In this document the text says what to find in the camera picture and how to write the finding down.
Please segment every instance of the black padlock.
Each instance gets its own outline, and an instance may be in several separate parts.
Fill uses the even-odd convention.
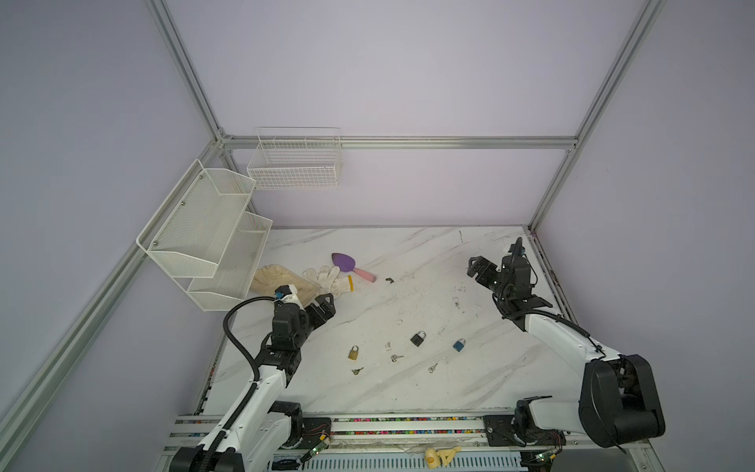
[[[411,337],[411,342],[413,342],[415,346],[419,347],[419,345],[422,344],[422,341],[424,341],[424,339],[425,339],[424,331],[420,331],[416,335]]]

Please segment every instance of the white mesh shelf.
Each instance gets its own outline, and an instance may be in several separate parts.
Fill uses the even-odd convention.
[[[211,279],[193,279],[186,293],[203,310],[230,310],[246,299],[273,222],[245,211]]]
[[[171,277],[214,276],[253,189],[245,175],[203,168],[146,253]]]
[[[247,172],[260,190],[318,190],[338,187],[341,137],[338,128],[258,128],[260,140]]]

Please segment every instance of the purple and pink trowel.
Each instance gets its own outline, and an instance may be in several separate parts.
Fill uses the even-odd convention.
[[[341,269],[341,272],[354,272],[356,275],[362,277],[364,280],[368,280],[369,282],[374,282],[378,279],[376,276],[372,275],[366,270],[354,267],[356,266],[356,261],[345,254],[334,252],[332,254],[332,257],[333,265],[338,266],[338,268]]]

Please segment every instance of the glove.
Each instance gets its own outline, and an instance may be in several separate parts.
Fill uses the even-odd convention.
[[[320,287],[318,295],[332,293],[334,298],[338,298],[344,292],[354,291],[351,276],[338,278],[340,272],[338,267],[322,266],[319,272],[314,269],[305,270],[304,278]]]

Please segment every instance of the white marble table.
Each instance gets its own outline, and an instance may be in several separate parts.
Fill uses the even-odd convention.
[[[577,375],[539,340],[502,320],[491,292],[467,277],[469,258],[500,263],[517,236],[533,255],[521,227],[272,230],[260,267],[281,264],[302,273],[343,252],[377,275],[374,284],[352,275],[355,291],[336,300],[335,317],[304,344],[302,363],[280,399],[310,413],[351,413],[479,411],[514,407],[527,396],[578,398]],[[557,307],[534,256],[530,263],[540,280],[533,292]],[[236,317],[233,332],[253,355],[272,316],[272,304],[257,302]],[[416,347],[409,338],[420,330],[427,339]],[[461,352],[451,347],[459,338],[467,342]],[[356,362],[347,359],[353,345],[359,346]],[[403,357],[391,362],[393,354]],[[205,414],[224,414],[250,374],[226,343]]]

